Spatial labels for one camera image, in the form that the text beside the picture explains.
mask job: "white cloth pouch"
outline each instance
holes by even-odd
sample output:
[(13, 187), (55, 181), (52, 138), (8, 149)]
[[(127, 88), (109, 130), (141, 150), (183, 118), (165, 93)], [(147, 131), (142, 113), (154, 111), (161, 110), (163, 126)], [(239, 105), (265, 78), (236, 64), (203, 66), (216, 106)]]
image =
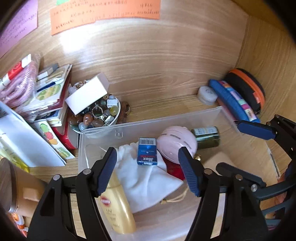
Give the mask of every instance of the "white cloth pouch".
[(166, 172), (166, 164), (158, 151), (157, 166), (137, 164), (138, 143), (120, 146), (116, 151), (114, 170), (132, 213), (154, 206), (183, 184)]

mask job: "orange paper note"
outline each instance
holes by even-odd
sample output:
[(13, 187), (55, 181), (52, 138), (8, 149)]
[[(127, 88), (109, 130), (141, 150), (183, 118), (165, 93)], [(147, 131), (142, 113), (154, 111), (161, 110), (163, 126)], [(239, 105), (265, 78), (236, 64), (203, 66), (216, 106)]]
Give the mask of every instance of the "orange paper note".
[(52, 35), (100, 19), (159, 17), (160, 0), (72, 0), (50, 10)]

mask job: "blue box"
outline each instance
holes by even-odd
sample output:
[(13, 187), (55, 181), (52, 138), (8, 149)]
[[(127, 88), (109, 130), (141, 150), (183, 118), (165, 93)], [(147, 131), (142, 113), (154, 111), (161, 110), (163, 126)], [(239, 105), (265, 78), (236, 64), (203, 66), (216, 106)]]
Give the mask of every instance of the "blue box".
[(138, 144), (138, 165), (157, 165), (155, 138), (139, 138)]

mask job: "brown container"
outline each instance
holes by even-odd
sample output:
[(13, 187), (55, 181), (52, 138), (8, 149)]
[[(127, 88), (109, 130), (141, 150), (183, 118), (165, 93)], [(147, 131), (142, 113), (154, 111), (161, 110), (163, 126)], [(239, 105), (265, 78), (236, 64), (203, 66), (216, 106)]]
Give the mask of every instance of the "brown container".
[(5, 211), (32, 217), (45, 187), (46, 182), (6, 158), (0, 160), (0, 204)]

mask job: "blue pencil case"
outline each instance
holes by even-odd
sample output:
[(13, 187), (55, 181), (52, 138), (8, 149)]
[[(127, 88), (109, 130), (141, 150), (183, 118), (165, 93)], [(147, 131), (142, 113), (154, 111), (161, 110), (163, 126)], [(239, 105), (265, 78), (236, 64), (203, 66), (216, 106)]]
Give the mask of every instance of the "blue pencil case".
[(209, 86), (213, 88), (237, 120), (260, 123), (252, 108), (226, 81), (212, 79), (209, 81)]

